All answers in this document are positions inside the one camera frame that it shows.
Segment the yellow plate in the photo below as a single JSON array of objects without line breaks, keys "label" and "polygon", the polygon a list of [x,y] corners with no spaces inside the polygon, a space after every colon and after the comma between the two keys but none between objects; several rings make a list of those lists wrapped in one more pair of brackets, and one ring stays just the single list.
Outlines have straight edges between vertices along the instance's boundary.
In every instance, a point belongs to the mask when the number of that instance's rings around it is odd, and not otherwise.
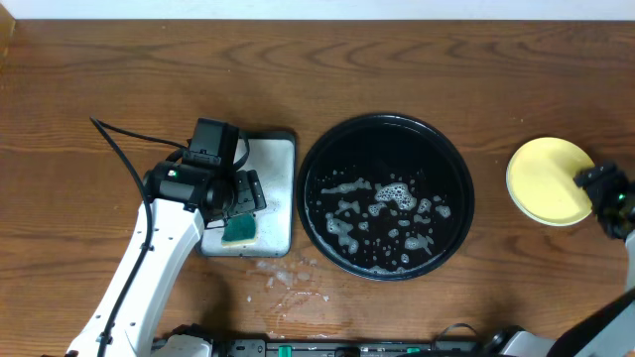
[{"label": "yellow plate", "polygon": [[506,185],[516,206],[550,226],[571,226],[591,213],[591,203],[574,177],[594,167],[591,157],[574,143],[542,137],[522,145],[507,166]]}]

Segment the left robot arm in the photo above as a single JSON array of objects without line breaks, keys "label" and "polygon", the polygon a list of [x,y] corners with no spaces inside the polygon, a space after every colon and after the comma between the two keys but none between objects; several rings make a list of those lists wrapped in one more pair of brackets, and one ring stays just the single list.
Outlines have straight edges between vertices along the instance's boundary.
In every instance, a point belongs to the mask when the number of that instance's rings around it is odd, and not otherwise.
[{"label": "left robot arm", "polygon": [[92,124],[128,170],[142,203],[130,243],[93,317],[72,341],[69,356],[149,356],[176,278],[207,231],[267,203],[248,155],[235,156],[247,134],[200,118],[186,144],[142,178],[111,137],[114,126]]}]

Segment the green yellow sponge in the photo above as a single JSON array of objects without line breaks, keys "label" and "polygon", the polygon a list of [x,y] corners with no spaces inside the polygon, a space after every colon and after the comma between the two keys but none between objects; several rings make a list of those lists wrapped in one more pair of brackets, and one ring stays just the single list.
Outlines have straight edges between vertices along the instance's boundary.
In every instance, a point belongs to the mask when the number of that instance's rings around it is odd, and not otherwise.
[{"label": "green yellow sponge", "polygon": [[228,219],[221,237],[223,246],[251,244],[257,240],[257,224],[253,214],[241,214]]}]

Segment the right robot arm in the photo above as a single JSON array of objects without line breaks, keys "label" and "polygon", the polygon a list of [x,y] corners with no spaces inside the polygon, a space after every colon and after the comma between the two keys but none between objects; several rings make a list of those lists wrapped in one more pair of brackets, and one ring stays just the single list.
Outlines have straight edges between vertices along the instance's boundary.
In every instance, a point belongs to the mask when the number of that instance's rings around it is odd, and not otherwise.
[{"label": "right robot arm", "polygon": [[605,162],[579,172],[573,179],[582,188],[592,213],[607,237],[619,240],[627,252],[624,294],[556,340],[520,327],[496,334],[482,351],[493,356],[625,356],[634,351],[634,181],[614,163]]}]

